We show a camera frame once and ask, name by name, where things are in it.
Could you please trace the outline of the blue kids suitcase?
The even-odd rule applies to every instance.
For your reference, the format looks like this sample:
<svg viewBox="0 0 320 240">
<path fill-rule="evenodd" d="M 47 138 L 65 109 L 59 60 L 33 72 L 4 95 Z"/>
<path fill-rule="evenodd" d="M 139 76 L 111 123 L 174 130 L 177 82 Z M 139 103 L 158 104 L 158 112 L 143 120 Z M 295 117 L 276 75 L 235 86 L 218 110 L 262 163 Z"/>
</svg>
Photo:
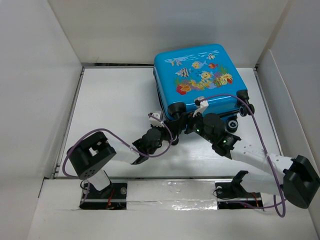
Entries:
<svg viewBox="0 0 320 240">
<path fill-rule="evenodd" d="M 199 97 L 207 99 L 205 114 L 217 114 L 231 133 L 238 129 L 237 115 L 255 111 L 244 81 L 220 44 L 159 53 L 154 58 L 153 76 L 161 110 L 169 122 L 178 118 L 174 111 L 181 105 L 193 113 Z"/>
</svg>

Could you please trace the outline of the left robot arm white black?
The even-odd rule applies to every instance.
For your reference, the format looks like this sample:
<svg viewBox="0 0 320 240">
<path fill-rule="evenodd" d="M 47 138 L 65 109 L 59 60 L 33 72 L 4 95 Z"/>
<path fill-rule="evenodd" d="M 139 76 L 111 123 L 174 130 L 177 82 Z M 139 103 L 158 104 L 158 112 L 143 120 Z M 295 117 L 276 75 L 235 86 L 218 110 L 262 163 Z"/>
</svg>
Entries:
<svg viewBox="0 0 320 240">
<path fill-rule="evenodd" d="M 172 120 L 162 120 L 160 112 L 148 115 L 150 129 L 132 144 L 125 142 L 119 136 L 106 128 L 97 128 L 82 136 L 66 152 L 63 165 L 70 162 L 75 177 L 85 182 L 84 196 L 96 194 L 105 199 L 112 195 L 114 185 L 103 167 L 110 161 L 120 161 L 130 165 L 139 165 L 150 158 L 164 155 L 157 150 L 164 141 L 168 146 L 177 145 L 179 135 L 187 125 L 187 114 L 181 113 Z"/>
</svg>

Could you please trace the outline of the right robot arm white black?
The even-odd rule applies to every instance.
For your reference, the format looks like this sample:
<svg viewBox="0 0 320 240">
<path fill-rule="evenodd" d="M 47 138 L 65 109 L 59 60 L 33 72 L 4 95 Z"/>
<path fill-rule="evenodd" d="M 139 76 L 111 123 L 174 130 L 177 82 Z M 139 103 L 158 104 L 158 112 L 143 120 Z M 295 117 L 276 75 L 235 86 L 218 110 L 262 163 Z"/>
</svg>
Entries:
<svg viewBox="0 0 320 240">
<path fill-rule="evenodd" d="M 308 158 L 302 155 L 286 157 L 266 153 L 227 132 L 224 122 L 215 113 L 189 114 L 185 133 L 192 132 L 208 141 L 219 156 L 246 163 L 265 172 L 265 175 L 258 175 L 240 170 L 231 184 L 231 191 L 237 197 L 242 197 L 247 192 L 283 194 L 291 204 L 307 209 L 320 188 L 320 177 Z"/>
</svg>

